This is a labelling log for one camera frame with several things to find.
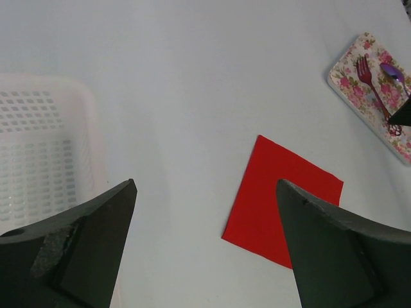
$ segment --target white table surface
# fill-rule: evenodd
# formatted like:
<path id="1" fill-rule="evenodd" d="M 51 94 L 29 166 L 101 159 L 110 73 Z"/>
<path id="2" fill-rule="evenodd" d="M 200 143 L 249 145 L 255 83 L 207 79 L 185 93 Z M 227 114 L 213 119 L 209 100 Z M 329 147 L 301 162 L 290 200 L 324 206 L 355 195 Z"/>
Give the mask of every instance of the white table surface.
<path id="1" fill-rule="evenodd" d="M 220 239 L 258 134 L 411 230 L 411 169 L 325 81 L 364 31 L 411 70 L 400 0 L 5 1 L 0 25 L 0 71 L 87 84 L 110 183 L 136 181 L 124 308 L 301 306 L 292 271 Z"/>

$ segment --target red fork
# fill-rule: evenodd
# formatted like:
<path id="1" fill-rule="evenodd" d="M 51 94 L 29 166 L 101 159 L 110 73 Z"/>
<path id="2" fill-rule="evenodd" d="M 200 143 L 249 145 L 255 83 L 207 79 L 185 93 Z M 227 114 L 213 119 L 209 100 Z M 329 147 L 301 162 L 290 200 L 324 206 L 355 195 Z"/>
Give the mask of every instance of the red fork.
<path id="1" fill-rule="evenodd" d="M 400 136 L 403 131 L 402 127 L 400 127 L 400 125 L 391 125 L 388 123 L 388 120 L 390 119 L 391 115 L 390 115 L 390 112 L 387 110 L 387 108 L 385 108 L 380 96 L 377 93 L 377 90 L 374 88 L 374 85 L 372 84 L 372 75 L 368 67 L 367 58 L 362 56 L 357 61 L 356 68 L 357 68 L 358 79 L 361 82 L 364 82 L 366 85 L 368 85 L 373 91 L 373 93 L 375 94 L 375 97 L 377 98 L 377 101 L 380 104 L 381 110 L 383 112 L 384 119 L 388 124 L 389 133 L 393 136 Z"/>

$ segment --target red napkin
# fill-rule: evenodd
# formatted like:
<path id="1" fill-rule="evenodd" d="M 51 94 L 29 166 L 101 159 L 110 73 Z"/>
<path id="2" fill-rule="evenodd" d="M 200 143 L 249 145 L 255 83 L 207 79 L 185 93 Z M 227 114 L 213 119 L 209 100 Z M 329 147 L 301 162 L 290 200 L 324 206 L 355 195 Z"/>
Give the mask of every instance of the red napkin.
<path id="1" fill-rule="evenodd" d="M 339 206 L 342 181 L 258 136 L 222 238 L 292 268 L 275 195 L 282 178 Z"/>

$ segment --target white plastic basket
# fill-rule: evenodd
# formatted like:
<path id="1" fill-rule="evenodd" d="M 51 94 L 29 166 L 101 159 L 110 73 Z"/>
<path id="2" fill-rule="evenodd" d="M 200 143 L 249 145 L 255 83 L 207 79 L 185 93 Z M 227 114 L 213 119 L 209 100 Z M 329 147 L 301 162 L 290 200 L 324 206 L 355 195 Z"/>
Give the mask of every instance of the white plastic basket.
<path id="1" fill-rule="evenodd" d="M 76 81 L 0 74 L 0 234 L 108 189 L 95 100 Z M 114 294 L 112 307 L 119 295 Z"/>

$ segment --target pink flower pattern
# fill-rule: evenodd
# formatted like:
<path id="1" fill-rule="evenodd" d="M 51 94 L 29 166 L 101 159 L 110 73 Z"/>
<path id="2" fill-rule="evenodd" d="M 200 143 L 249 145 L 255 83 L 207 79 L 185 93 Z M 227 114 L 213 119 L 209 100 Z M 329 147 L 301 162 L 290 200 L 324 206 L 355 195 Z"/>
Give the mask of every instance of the pink flower pattern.
<path id="1" fill-rule="evenodd" d="M 329 79 L 343 95 L 351 108 L 357 110 L 364 121 L 380 132 L 382 139 L 388 140 L 392 149 L 411 164 L 411 128 L 403 126 L 401 136 L 391 136 L 387 130 L 380 104 L 371 88 L 357 76 L 356 61 L 366 56 L 372 72 L 372 83 L 388 111 L 393 114 L 405 102 L 406 96 L 401 85 L 392 81 L 380 69 L 380 63 L 390 63 L 403 71 L 389 52 L 370 33 L 364 33 L 347 50 L 332 68 Z M 411 75 L 405 74 L 405 82 L 411 88 Z"/>

